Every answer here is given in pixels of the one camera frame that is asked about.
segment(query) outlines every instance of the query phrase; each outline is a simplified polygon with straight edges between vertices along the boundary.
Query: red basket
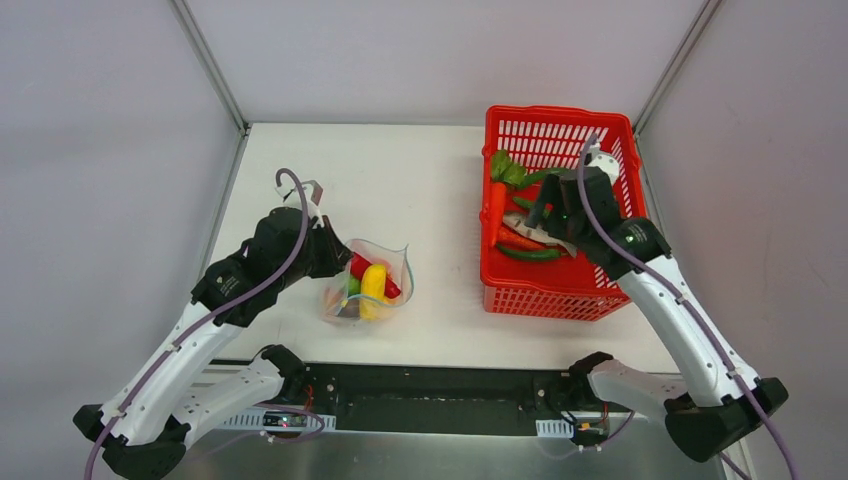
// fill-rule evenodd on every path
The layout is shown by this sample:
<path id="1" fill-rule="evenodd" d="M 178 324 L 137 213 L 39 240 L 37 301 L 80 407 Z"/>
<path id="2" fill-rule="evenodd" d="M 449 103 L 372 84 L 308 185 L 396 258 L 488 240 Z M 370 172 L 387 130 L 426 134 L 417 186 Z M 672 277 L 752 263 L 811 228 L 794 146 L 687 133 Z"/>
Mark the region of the red basket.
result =
<path id="1" fill-rule="evenodd" d="M 542 168 L 577 166 L 583 141 L 595 132 L 601 150 L 621 163 L 613 186 L 622 215 L 647 216 L 630 120 L 624 115 L 595 113 L 565 107 L 494 106 L 486 113 L 483 147 L 483 241 L 480 243 L 480 279 L 485 287 L 486 311 L 595 321 L 626 305 L 630 299 L 586 256 L 563 257 L 544 263 L 511 259 L 485 241 L 488 231 L 489 163 L 504 148 L 528 173 Z M 535 199 L 538 187 L 517 195 Z M 507 210 L 520 210 L 507 202 Z"/>

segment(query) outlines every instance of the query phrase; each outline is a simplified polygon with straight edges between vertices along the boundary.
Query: orange carrot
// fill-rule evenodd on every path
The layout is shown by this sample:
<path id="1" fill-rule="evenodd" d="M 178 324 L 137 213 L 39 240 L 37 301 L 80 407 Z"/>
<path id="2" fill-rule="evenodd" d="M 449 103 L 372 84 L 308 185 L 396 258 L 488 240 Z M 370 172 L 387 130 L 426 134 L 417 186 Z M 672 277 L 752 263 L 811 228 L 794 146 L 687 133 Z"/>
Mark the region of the orange carrot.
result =
<path id="1" fill-rule="evenodd" d="M 516 247 L 531 251 L 550 248 L 546 245 L 542 245 L 541 243 L 536 243 L 527 237 L 522 237 L 503 225 L 498 228 L 498 243 L 508 247 Z"/>
<path id="2" fill-rule="evenodd" d="M 492 182 L 489 187 L 489 246 L 498 242 L 498 230 L 503 223 L 506 211 L 507 188 L 505 183 Z"/>

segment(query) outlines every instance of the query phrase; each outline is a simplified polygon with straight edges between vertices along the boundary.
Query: white wall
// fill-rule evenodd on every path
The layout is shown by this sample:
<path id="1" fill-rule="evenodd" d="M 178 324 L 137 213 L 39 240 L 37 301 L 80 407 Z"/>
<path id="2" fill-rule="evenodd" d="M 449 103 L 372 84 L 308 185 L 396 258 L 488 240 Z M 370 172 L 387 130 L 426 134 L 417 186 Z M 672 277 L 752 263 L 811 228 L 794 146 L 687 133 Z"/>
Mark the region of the white wall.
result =
<path id="1" fill-rule="evenodd" d="M 0 477 L 80 478 L 71 418 L 173 325 L 237 134 L 164 0 L 3 2 L 0 65 Z"/>
<path id="2" fill-rule="evenodd" d="M 493 104 L 635 117 L 702 0 L 190 0 L 257 122 L 482 125 Z"/>
<path id="3" fill-rule="evenodd" d="M 789 402 L 804 478 L 848 460 L 848 2 L 725 2 L 643 136 L 672 246 L 715 322 Z M 761 479 L 786 478 L 764 432 Z"/>

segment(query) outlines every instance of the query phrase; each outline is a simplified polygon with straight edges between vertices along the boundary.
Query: clear plastic bag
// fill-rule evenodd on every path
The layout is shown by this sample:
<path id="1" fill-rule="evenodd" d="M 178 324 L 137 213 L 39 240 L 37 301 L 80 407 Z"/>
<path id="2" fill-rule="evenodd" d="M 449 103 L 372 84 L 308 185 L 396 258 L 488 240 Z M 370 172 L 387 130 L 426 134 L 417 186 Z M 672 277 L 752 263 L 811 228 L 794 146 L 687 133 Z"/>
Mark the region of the clear plastic bag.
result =
<path id="1" fill-rule="evenodd" d="M 415 290 L 412 279 L 412 269 L 406 257 L 407 248 L 389 250 L 368 240 L 355 239 L 347 242 L 347 247 L 360 255 L 372 265 L 383 265 L 390 280 L 400 293 L 394 298 L 385 294 L 382 298 L 357 293 L 357 281 L 352 281 L 351 265 L 349 262 L 344 272 L 331 278 L 321 296 L 321 307 L 324 319 L 337 324 L 350 325 L 360 321 L 368 323 L 386 320 L 393 316 L 400 307 L 406 305 Z"/>

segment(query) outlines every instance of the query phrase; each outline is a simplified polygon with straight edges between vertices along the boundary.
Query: white table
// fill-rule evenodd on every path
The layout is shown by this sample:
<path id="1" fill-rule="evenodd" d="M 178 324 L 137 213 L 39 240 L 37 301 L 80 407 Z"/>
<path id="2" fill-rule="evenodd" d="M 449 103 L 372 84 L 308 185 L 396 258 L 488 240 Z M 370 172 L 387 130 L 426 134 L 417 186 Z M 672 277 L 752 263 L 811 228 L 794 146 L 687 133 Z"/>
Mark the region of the white table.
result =
<path id="1" fill-rule="evenodd" d="M 301 280 L 219 357 L 249 359 L 282 343 L 313 362 L 558 369 L 600 350 L 640 370 L 677 372 L 632 304 L 594 323 L 483 310 L 482 146 L 478 127 L 254 125 L 213 261 L 280 204 L 274 173 L 285 166 L 324 187 L 321 210 L 342 241 L 409 244 L 416 290 L 383 324 L 339 327 L 320 319 L 322 281 Z"/>

